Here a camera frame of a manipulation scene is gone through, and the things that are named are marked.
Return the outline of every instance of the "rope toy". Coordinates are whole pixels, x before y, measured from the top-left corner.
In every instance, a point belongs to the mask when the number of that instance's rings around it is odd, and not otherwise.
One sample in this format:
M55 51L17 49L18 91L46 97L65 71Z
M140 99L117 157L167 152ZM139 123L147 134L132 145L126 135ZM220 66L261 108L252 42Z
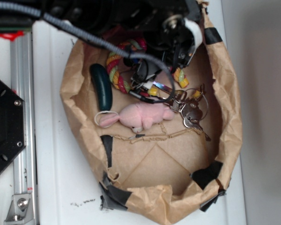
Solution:
M133 52L137 50L147 50L147 43L141 37L128 39L117 45L117 47L124 50L128 45L130 45L130 51ZM121 92L128 94L131 90L131 87L129 83L123 79L123 77L120 75L120 72L118 71L118 64L122 58L122 56L116 54L115 52L110 52L106 61L106 70L107 74L109 75L109 80L113 84L113 86ZM179 83L181 88L185 88L188 86L189 82L182 69L177 68L175 73L173 73L172 75L174 80ZM149 90L148 94L155 96L157 94L157 90Z
M131 51L137 50L147 50L147 44L145 40L141 37L136 37L134 39L129 39L124 41L118 45L118 48L125 49L126 46L131 46ZM109 80L113 84L113 86L120 90L121 92L128 94L131 87L127 81L123 79L118 71L118 64L121 60L122 56L117 55L115 52L111 52L108 55L108 59L106 61L106 70L109 75Z

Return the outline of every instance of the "pink stuffed pig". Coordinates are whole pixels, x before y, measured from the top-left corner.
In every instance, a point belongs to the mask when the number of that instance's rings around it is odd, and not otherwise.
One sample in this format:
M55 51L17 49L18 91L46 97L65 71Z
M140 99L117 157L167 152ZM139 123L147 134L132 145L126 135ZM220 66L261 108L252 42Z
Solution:
M138 102L125 107L119 114L108 114L101 117L99 126L106 128L118 120L133 132L139 133L143 129L147 130L155 123L162 120L172 120L175 113L164 104L149 104Z

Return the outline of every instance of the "crumpled paper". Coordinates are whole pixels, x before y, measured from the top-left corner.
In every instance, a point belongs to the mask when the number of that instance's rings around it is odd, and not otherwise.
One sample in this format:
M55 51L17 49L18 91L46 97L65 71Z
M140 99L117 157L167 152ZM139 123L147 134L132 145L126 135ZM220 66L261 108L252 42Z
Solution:
M204 32L213 25L204 10L207 3L202 1L202 5ZM128 37L133 34L114 32L109 41L118 44ZM212 139L206 142L201 131L186 129L179 113L173 120L143 131L145 136L137 139L131 139L135 134L119 122L109 128L98 127L94 123L98 107L89 66L93 63L105 66L108 53L81 41L73 47L60 88L73 135L98 182L107 173L115 187L132 192L126 202L128 211L162 225L174 224L215 197L219 189L229 186L242 145L240 97L229 54L223 42L201 45L184 69L189 88L205 84L209 111L200 124ZM157 81L168 84L162 74ZM119 90L112 91L113 111L120 112L137 101ZM199 106L206 109L203 100ZM111 167L100 138L103 135L113 136ZM190 174L208 167L214 160L223 163L222 169L218 178L202 190Z

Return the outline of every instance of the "black octagonal plate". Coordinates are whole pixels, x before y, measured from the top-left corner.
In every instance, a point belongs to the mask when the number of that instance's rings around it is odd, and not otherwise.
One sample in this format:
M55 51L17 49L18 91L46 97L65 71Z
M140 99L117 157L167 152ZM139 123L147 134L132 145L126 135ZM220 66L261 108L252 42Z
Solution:
M0 174L25 147L23 103L0 81Z

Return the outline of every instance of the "dark green handle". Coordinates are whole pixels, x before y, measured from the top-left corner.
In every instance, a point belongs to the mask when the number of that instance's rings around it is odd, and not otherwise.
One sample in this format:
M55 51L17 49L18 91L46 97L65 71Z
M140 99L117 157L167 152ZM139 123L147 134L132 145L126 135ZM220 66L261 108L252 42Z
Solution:
M112 91L106 69L96 63L90 66L89 72L97 94L99 110L109 111L112 106Z

